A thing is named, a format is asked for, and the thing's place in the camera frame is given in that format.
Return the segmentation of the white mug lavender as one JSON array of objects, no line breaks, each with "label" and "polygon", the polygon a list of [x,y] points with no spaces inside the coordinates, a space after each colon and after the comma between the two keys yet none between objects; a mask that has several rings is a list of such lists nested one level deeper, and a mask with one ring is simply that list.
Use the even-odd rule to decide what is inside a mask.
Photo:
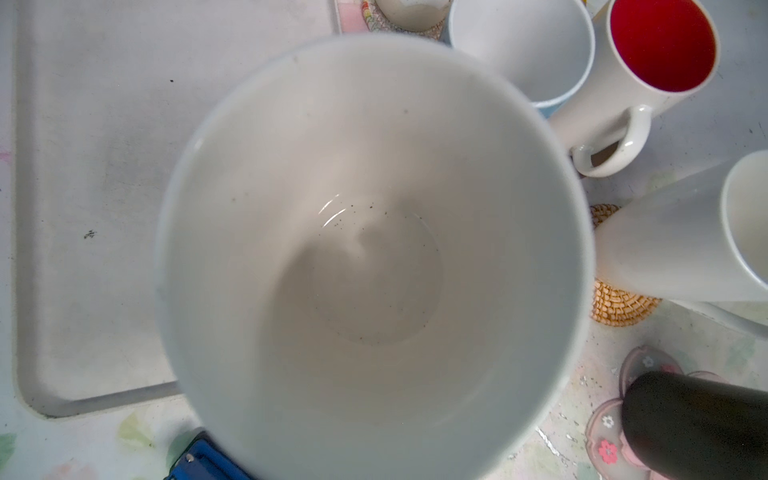
[{"label": "white mug lavender", "polygon": [[549,125],[476,60],[329,37],[205,117],[155,243],[162,342],[259,479],[480,479],[567,385],[595,247]]}]

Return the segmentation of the black mug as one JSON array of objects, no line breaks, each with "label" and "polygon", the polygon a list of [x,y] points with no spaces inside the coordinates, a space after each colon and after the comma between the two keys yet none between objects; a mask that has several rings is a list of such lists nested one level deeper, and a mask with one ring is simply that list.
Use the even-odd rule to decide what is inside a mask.
[{"label": "black mug", "polygon": [[765,479],[767,393],[651,372],[626,391],[622,428],[635,456],[668,479]]}]

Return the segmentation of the beige tray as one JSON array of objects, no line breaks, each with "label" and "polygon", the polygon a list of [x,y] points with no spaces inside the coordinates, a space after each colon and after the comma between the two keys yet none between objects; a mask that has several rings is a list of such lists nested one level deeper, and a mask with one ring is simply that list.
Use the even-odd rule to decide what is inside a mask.
[{"label": "beige tray", "polygon": [[19,1],[15,383],[46,418],[175,395],[153,242],[186,141],[270,58],[339,31],[332,1]]}]

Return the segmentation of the red interior mug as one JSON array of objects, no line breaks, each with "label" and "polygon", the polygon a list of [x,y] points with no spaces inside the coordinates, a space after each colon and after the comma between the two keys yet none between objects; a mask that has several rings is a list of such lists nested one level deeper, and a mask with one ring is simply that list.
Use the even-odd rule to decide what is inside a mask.
[{"label": "red interior mug", "polygon": [[720,46],[697,1],[610,1],[593,27],[591,71],[549,123],[576,170],[601,178],[638,156],[655,117],[714,77]]}]

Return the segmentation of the white mug blue base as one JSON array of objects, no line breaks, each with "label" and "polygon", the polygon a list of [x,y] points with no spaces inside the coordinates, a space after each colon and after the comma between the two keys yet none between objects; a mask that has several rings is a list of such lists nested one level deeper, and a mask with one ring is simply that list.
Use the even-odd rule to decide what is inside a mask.
[{"label": "white mug blue base", "polygon": [[455,1],[442,39],[501,74],[546,118],[584,85],[596,50],[577,0]]}]

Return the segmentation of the rattan round coaster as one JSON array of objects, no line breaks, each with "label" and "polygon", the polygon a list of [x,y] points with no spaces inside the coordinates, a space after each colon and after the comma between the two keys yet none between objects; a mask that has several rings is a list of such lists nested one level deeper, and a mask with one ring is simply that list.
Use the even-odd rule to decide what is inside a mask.
[{"label": "rattan round coaster", "polygon": [[660,303],[660,298],[617,289],[595,279],[590,318],[612,327],[632,326],[648,318]]}]

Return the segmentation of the pink flower coaster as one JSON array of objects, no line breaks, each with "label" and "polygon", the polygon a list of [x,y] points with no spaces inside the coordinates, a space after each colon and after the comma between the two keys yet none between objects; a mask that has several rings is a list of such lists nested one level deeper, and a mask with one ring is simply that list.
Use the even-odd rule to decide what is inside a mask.
[{"label": "pink flower coaster", "polygon": [[703,380],[726,383],[708,371],[686,372],[666,352],[651,346],[639,346],[625,357],[618,371],[619,396],[601,404],[593,412],[585,430],[586,451],[592,465],[603,479],[664,479],[650,469],[632,450],[622,426],[622,406],[627,389],[645,373],[662,371]]}]

